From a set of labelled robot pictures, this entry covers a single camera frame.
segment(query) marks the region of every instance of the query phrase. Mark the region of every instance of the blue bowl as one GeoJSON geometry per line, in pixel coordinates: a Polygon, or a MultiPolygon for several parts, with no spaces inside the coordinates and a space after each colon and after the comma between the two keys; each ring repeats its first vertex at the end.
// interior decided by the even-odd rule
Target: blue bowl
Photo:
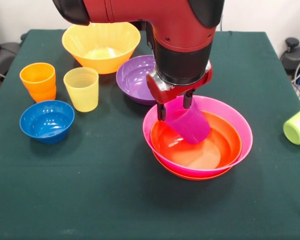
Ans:
{"type": "Polygon", "coordinates": [[[20,128],[38,142],[55,144],[65,138],[74,120],[75,111],[66,102],[42,101],[24,111],[20,128]]]}

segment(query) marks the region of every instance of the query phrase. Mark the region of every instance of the white wall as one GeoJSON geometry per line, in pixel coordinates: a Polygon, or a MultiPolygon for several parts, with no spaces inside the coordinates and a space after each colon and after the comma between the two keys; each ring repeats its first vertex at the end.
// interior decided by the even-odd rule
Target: white wall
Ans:
{"type": "MultiPolygon", "coordinates": [[[[52,0],[0,0],[1,43],[19,42],[29,29],[68,26],[52,0]]],[[[300,39],[300,0],[225,0],[222,27],[224,31],[266,32],[280,55],[287,37],[300,39]]]]}

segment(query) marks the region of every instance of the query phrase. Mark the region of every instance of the purple bowl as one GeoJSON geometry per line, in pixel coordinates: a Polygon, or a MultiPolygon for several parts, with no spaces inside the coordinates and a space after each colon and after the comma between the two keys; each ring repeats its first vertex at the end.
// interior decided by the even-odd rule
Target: purple bowl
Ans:
{"type": "Polygon", "coordinates": [[[155,69],[153,55],[143,55],[126,61],[116,72],[119,88],[138,104],[153,106],[157,102],[147,85],[147,74],[155,69]]]}

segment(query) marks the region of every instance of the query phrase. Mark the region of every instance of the orange cup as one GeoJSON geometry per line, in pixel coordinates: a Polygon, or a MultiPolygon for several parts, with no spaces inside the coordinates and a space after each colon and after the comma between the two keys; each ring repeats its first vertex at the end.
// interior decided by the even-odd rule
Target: orange cup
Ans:
{"type": "Polygon", "coordinates": [[[51,64],[32,63],[21,70],[20,79],[36,103],[56,99],[56,70],[51,64]]]}

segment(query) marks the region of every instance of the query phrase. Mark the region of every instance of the pink bowl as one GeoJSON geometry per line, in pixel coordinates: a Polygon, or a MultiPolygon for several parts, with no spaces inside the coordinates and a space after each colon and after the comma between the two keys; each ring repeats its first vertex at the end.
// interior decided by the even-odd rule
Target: pink bowl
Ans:
{"type": "MultiPolygon", "coordinates": [[[[224,167],[215,168],[215,169],[193,169],[189,167],[185,167],[179,164],[176,164],[169,159],[163,157],[156,149],[153,147],[151,143],[150,133],[151,128],[154,125],[154,123],[158,120],[157,119],[157,106],[153,106],[148,113],[145,115],[145,118],[143,120],[143,135],[152,149],[152,151],[160,158],[161,163],[166,166],[168,169],[172,170],[173,172],[186,176],[191,178],[209,178],[213,177],[215,175],[221,174],[226,169],[229,169],[237,164],[239,164],[242,160],[246,158],[246,156],[249,154],[252,144],[253,144],[253,134],[252,130],[246,121],[246,119],[233,107],[225,104],[222,101],[206,97],[206,96],[198,96],[194,95],[193,98],[195,99],[198,107],[202,111],[207,111],[213,114],[216,114],[220,116],[221,118],[224,118],[227,120],[232,126],[237,130],[237,132],[240,135],[241,142],[242,142],[242,149],[241,153],[238,157],[238,159],[224,167]]],[[[170,104],[174,101],[183,101],[183,96],[178,96],[176,99],[170,101],[167,103],[170,104]]]]}

